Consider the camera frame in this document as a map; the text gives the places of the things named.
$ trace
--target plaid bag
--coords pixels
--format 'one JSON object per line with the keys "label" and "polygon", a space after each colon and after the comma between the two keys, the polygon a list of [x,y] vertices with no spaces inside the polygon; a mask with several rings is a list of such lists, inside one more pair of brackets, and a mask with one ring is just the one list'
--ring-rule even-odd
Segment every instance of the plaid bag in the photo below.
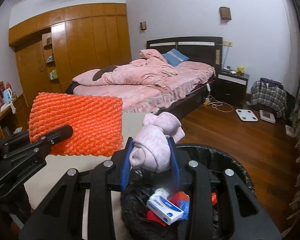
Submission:
{"label": "plaid bag", "polygon": [[261,80],[256,81],[251,88],[251,104],[263,104],[277,112],[277,117],[285,119],[287,109],[287,93],[278,86],[270,87]]}

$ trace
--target wooden wardrobe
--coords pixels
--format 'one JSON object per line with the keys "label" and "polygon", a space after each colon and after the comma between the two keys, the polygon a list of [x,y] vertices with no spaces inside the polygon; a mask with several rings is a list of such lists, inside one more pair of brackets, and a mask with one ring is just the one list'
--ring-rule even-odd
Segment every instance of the wooden wardrobe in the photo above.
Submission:
{"label": "wooden wardrobe", "polygon": [[[83,4],[37,15],[10,28],[9,45],[32,104],[39,92],[64,92],[83,72],[131,61],[126,4]],[[54,69],[58,78],[50,80]]]}

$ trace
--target wall sconce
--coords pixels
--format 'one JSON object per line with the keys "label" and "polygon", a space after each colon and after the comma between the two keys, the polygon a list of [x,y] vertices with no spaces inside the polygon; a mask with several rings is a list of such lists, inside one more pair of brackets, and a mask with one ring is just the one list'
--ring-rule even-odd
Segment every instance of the wall sconce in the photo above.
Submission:
{"label": "wall sconce", "polygon": [[140,23],[140,30],[143,32],[147,29],[147,23],[146,22],[141,22]]}
{"label": "wall sconce", "polygon": [[221,20],[226,20],[226,21],[231,21],[231,12],[230,12],[230,8],[228,7],[220,7],[220,17]]}

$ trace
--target yellow plush toy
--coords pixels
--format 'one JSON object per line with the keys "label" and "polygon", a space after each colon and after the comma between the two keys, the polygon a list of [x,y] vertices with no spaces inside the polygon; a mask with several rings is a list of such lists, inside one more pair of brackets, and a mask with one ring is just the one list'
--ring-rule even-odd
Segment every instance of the yellow plush toy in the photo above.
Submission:
{"label": "yellow plush toy", "polygon": [[237,70],[236,70],[237,74],[244,74],[244,67],[237,67]]}

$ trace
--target orange foam net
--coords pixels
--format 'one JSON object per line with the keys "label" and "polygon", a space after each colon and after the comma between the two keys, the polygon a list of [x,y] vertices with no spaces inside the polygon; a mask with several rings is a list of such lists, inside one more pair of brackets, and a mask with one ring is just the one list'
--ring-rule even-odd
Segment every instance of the orange foam net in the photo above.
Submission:
{"label": "orange foam net", "polygon": [[66,124],[73,135],[50,154],[108,157],[122,148],[121,98],[39,93],[30,113],[30,141]]}

